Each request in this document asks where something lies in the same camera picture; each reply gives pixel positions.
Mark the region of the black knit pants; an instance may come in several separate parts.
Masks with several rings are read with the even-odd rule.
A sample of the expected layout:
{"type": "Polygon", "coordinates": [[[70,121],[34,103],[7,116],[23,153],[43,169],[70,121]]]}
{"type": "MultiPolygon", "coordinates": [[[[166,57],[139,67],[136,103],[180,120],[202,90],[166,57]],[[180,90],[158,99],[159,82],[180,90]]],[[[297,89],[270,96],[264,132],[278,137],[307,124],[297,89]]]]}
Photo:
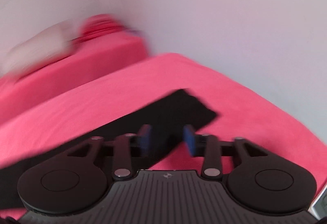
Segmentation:
{"type": "Polygon", "coordinates": [[[11,158],[1,165],[1,210],[23,206],[18,195],[17,184],[19,177],[25,171],[86,139],[101,136],[106,141],[112,141],[126,133],[137,133],[144,124],[149,124],[154,133],[151,147],[156,151],[156,156],[147,159],[146,162],[153,165],[182,141],[182,131],[186,124],[199,130],[218,116],[218,113],[208,109],[198,98],[185,90],[177,90],[81,136],[65,138],[61,144],[57,143],[53,148],[41,147],[35,154],[11,158]]]}

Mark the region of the pink near bed cover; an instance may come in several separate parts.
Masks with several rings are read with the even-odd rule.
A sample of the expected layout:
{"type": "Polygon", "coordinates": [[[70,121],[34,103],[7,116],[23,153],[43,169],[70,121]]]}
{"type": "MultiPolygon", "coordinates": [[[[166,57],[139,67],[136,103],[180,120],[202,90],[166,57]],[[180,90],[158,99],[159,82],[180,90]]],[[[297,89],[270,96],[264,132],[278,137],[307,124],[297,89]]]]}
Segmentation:
{"type": "Polygon", "coordinates": [[[114,72],[38,105],[1,125],[1,167],[48,151],[179,88],[220,116],[203,128],[221,140],[244,137],[326,182],[326,145],[255,92],[178,55],[165,54],[114,72]]]}

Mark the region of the pink bed cover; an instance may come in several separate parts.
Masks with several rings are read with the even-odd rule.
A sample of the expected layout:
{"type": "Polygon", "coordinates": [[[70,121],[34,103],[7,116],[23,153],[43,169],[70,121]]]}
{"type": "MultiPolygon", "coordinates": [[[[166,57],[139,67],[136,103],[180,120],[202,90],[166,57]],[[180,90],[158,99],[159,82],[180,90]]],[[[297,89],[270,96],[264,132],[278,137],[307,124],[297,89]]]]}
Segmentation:
{"type": "Polygon", "coordinates": [[[20,78],[1,78],[1,123],[148,57],[145,40],[121,31],[78,45],[69,57],[20,78]]]}
{"type": "Polygon", "coordinates": [[[178,55],[165,54],[114,72],[38,105],[1,125],[1,167],[48,151],[179,88],[220,116],[203,128],[221,140],[244,137],[326,182],[326,145],[255,92],[178,55]]]}

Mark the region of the pink far bed cover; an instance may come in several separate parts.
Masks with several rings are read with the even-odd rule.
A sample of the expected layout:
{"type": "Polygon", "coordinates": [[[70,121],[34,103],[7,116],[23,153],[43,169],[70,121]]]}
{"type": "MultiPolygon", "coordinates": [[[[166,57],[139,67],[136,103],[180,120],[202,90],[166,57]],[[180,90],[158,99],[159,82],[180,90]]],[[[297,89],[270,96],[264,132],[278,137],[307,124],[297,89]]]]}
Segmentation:
{"type": "Polygon", "coordinates": [[[69,57],[20,78],[1,78],[1,123],[148,57],[145,40],[121,31],[78,45],[69,57]]]}

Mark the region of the beige embossed pillow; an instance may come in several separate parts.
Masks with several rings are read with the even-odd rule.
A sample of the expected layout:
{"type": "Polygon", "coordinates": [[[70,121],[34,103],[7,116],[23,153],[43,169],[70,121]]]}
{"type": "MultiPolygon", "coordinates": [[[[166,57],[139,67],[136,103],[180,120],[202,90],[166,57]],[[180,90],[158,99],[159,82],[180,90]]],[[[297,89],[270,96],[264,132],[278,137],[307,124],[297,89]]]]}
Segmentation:
{"type": "Polygon", "coordinates": [[[68,20],[41,31],[12,48],[3,62],[3,75],[20,79],[73,53],[74,31],[68,20]]]}

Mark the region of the folded red blanket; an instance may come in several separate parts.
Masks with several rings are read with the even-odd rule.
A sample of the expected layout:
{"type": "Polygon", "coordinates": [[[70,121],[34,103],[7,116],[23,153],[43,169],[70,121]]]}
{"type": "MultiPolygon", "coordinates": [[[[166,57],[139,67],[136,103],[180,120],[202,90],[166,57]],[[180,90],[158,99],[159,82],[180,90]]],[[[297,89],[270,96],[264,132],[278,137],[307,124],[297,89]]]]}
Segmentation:
{"type": "Polygon", "coordinates": [[[87,18],[78,28],[74,44],[80,44],[107,34],[125,30],[125,27],[109,14],[99,14],[87,18]]]}

